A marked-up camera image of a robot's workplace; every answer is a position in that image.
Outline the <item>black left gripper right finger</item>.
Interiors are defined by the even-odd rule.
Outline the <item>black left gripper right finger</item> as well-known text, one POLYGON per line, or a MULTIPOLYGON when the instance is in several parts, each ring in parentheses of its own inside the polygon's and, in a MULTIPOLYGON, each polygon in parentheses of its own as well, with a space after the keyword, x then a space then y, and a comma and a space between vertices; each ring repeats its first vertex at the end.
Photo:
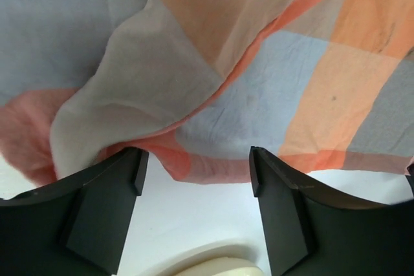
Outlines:
POLYGON ((328 186, 262 147, 249 154, 272 275, 412 275, 413 201, 328 186))

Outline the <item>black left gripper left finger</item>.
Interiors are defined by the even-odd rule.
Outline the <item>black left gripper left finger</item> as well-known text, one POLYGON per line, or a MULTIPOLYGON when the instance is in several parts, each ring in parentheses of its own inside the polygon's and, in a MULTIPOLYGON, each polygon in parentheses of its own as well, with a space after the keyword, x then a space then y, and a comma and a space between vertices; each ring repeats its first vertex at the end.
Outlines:
POLYGON ((149 155, 108 159, 1 201, 2 275, 116 275, 149 155))

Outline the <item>cream round plate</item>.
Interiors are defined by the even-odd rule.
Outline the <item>cream round plate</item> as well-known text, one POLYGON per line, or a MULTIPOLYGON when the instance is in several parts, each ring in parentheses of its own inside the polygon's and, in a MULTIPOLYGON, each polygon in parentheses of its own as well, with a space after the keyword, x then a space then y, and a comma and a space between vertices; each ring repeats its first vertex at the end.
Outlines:
POLYGON ((119 275, 264 275, 257 264, 254 248, 247 244, 211 243, 179 253, 171 258, 158 256, 145 266, 121 265, 119 275))

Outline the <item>orange blue checkered cloth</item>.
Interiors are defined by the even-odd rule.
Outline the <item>orange blue checkered cloth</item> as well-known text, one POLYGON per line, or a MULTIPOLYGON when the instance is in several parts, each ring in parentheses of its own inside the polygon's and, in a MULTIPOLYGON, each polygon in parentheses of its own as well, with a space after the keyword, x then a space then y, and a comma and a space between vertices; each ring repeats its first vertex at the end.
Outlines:
POLYGON ((36 185, 138 147, 171 177, 413 173, 413 0, 1 0, 1 154, 36 185))

